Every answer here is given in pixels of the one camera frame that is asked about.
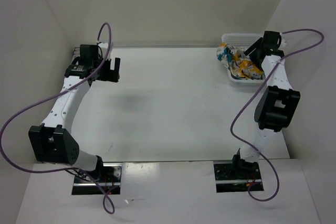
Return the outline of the patterned white blue yellow shorts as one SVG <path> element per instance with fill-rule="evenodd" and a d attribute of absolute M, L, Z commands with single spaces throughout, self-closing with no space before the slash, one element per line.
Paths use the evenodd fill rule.
<path fill-rule="evenodd" d="M 244 54 L 242 48 L 222 42 L 216 50 L 217 59 L 235 79 L 262 80 L 264 72 Z"/>

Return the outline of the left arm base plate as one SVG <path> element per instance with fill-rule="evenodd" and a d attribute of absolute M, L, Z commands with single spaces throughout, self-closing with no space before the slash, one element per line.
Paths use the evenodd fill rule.
<path fill-rule="evenodd" d="M 122 163 L 104 163 L 103 175 L 95 178 L 95 181 L 109 195 L 119 195 L 121 189 Z M 79 195 L 102 195 L 97 185 L 82 172 L 71 172 L 74 175 L 71 194 Z"/>

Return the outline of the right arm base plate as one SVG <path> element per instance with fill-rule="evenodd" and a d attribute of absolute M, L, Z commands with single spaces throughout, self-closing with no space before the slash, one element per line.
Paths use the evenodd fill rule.
<path fill-rule="evenodd" d="M 232 169 L 232 163 L 228 161 L 214 162 L 214 176 L 217 193 L 264 191 L 259 166 L 253 172 L 236 174 Z"/>

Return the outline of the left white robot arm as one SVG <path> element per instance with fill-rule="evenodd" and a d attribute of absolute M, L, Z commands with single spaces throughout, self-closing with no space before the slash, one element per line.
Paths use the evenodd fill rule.
<path fill-rule="evenodd" d="M 119 81 L 120 58 L 115 58 L 112 66 L 110 58 L 103 60 L 105 52 L 107 47 L 101 42 L 75 48 L 74 59 L 65 71 L 64 94 L 57 98 L 41 125 L 32 126 L 28 131 L 37 161 L 79 168 L 80 174 L 86 172 L 93 182 L 101 181 L 106 173 L 102 158 L 80 150 L 71 130 L 92 83 L 96 80 Z"/>

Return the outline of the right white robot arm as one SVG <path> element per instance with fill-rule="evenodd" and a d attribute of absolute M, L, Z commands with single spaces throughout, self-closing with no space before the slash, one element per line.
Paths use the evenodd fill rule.
<path fill-rule="evenodd" d="M 281 43 L 279 32 L 266 31 L 245 51 L 264 72 L 267 81 L 266 89 L 255 108 L 254 121 L 257 127 L 253 138 L 232 159 L 230 172 L 235 178 L 252 176 L 257 169 L 260 153 L 278 132 L 289 126 L 299 103 L 300 92 L 292 88 L 287 78 Z"/>

